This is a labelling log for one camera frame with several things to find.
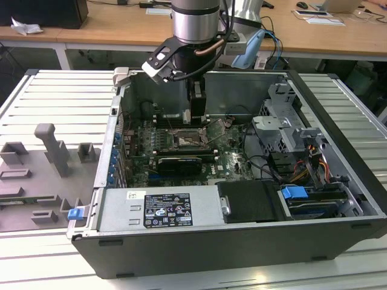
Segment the blue cable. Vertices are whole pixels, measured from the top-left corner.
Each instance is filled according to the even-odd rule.
[[[277,40],[277,37],[275,37],[275,36],[274,36],[270,31],[268,31],[268,30],[265,30],[265,32],[273,38],[273,40],[276,42],[276,45],[277,45],[277,47],[278,47],[277,60],[276,60],[276,62],[275,62],[275,64],[274,64],[274,66],[273,66],[273,69],[275,69],[275,68],[277,67],[277,64],[278,64],[278,61],[279,61],[279,56],[282,54],[282,53],[280,52],[280,50],[282,50],[282,48],[281,48],[281,46],[280,46],[280,44],[279,44],[279,41]]]

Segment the sticker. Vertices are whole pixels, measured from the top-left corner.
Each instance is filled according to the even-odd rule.
[[[186,227],[193,224],[189,193],[144,196],[144,227]]]
[[[146,192],[135,192],[135,191],[128,191],[126,193],[126,199],[144,199]]]

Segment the black plastic cover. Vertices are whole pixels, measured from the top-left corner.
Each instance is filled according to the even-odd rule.
[[[260,180],[218,183],[220,197],[227,197],[231,209],[226,223],[284,221],[277,186]]]

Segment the paper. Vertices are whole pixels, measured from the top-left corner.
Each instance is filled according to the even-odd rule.
[[[171,15],[172,9],[162,9],[162,8],[148,8],[146,9],[146,14],[151,15]]]
[[[43,30],[38,24],[24,24],[12,18],[11,28],[26,36],[27,34],[41,33]]]
[[[345,26],[345,24],[339,19],[310,18],[306,19],[306,22],[308,22],[309,24]]]

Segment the metal slotted surface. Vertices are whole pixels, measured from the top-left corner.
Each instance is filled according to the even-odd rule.
[[[102,147],[112,98],[112,71],[48,71],[29,76],[0,119],[0,147],[21,141],[27,150],[44,146],[34,136],[39,123],[53,123],[68,149],[79,143]]]
[[[350,141],[378,180],[387,189],[387,129],[343,85],[325,74],[300,74],[337,127]],[[313,127],[318,127],[310,110],[302,112]]]
[[[67,240],[46,236],[0,239],[0,288],[105,290],[386,289],[387,236],[365,240],[334,260],[176,275],[102,280]]]

